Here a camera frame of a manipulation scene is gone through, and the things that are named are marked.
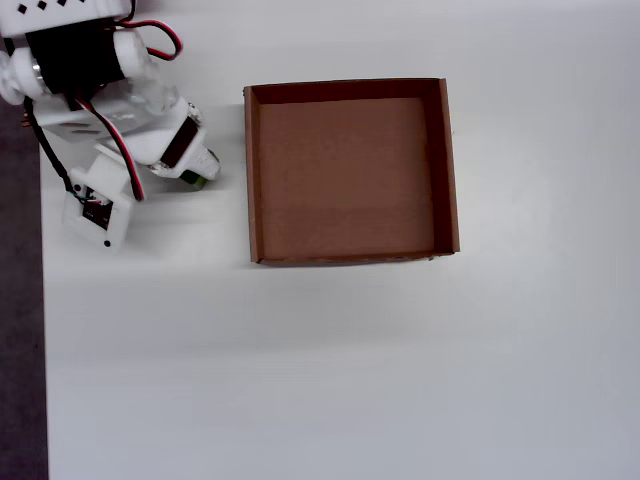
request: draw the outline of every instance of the cardboard box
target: cardboard box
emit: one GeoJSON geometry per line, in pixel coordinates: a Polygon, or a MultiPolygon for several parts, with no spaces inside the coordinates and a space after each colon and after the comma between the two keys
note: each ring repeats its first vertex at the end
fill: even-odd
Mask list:
{"type": "Polygon", "coordinates": [[[245,114],[252,261],[460,251],[445,80],[247,87],[245,114]]]}

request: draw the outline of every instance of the open cardboard box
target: open cardboard box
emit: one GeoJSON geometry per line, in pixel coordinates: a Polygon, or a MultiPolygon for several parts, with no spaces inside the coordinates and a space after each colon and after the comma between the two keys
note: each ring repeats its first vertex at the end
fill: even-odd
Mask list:
{"type": "Polygon", "coordinates": [[[254,262],[460,251],[445,80],[253,86],[245,109],[254,262]]]}

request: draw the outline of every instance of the black wire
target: black wire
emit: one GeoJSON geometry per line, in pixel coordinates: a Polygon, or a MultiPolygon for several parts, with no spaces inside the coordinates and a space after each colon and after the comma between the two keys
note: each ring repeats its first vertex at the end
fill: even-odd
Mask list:
{"type": "Polygon", "coordinates": [[[136,16],[136,0],[131,0],[131,13],[129,13],[129,15],[127,15],[122,20],[118,20],[118,22],[129,22],[133,20],[133,17],[135,16],[136,16]]]}
{"type": "Polygon", "coordinates": [[[33,113],[33,100],[31,100],[29,97],[26,97],[24,99],[24,109],[26,110],[27,115],[29,117],[29,123],[31,123],[31,127],[33,128],[33,133],[36,134],[36,138],[38,139],[38,142],[40,142],[40,145],[42,146],[44,153],[47,154],[47,157],[51,162],[51,166],[64,182],[65,190],[67,192],[75,194],[75,190],[73,189],[73,184],[71,183],[71,179],[69,178],[69,174],[67,173],[67,170],[64,168],[64,165],[62,165],[62,162],[60,162],[60,160],[58,159],[58,156],[53,151],[53,148],[51,148],[51,145],[49,144],[49,140],[47,140],[47,137],[42,131],[42,127],[40,127],[40,124],[38,123],[38,120],[36,119],[36,116],[33,113]]]}

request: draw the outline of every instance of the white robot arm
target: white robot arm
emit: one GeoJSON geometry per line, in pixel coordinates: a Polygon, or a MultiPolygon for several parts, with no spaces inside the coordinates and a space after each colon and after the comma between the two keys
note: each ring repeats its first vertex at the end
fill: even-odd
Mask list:
{"type": "Polygon", "coordinates": [[[64,223],[114,250],[125,240],[135,200],[145,199],[136,164],[196,189],[220,170],[204,146],[200,112],[160,80],[151,59],[173,60],[180,39],[161,22],[131,22],[134,14],[135,0],[0,3],[2,36],[24,36],[28,44],[10,57],[0,52],[0,96],[14,105],[25,102],[65,183],[64,223]],[[175,53],[147,48],[135,30],[141,26],[165,31],[175,53]],[[67,175],[41,128],[70,143],[94,141],[97,159],[88,170],[67,175]]]}

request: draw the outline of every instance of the cable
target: cable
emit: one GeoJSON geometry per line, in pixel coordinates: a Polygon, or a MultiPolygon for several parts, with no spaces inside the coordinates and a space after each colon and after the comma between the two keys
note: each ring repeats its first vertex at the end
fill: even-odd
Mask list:
{"type": "Polygon", "coordinates": [[[116,23],[130,22],[131,20],[133,20],[133,17],[135,16],[136,16],[136,0],[131,0],[131,13],[129,13],[129,15],[124,17],[122,20],[118,20],[118,22],[116,23]]]}
{"type": "Polygon", "coordinates": [[[140,177],[138,176],[138,171],[136,170],[136,164],[127,149],[127,146],[124,143],[122,135],[116,129],[115,125],[111,123],[104,115],[100,114],[94,106],[91,104],[89,100],[77,100],[82,108],[86,111],[95,115],[95,117],[100,120],[100,122],[105,126],[113,141],[116,143],[118,150],[120,151],[120,155],[127,166],[127,170],[129,171],[129,177],[131,177],[131,189],[133,190],[133,196],[138,202],[142,202],[145,199],[144,189],[142,188],[142,182],[140,181],[140,177]]]}
{"type": "Polygon", "coordinates": [[[147,48],[147,50],[149,51],[149,55],[153,55],[154,57],[160,58],[161,60],[166,60],[167,62],[175,60],[176,58],[178,58],[178,55],[182,53],[182,50],[184,48],[182,40],[180,40],[178,34],[174,32],[173,29],[166,23],[162,23],[157,20],[143,20],[141,22],[120,21],[117,22],[117,25],[124,28],[155,27],[166,33],[171,39],[173,46],[175,47],[175,53],[166,53],[160,50],[156,50],[155,48],[147,48]]]}

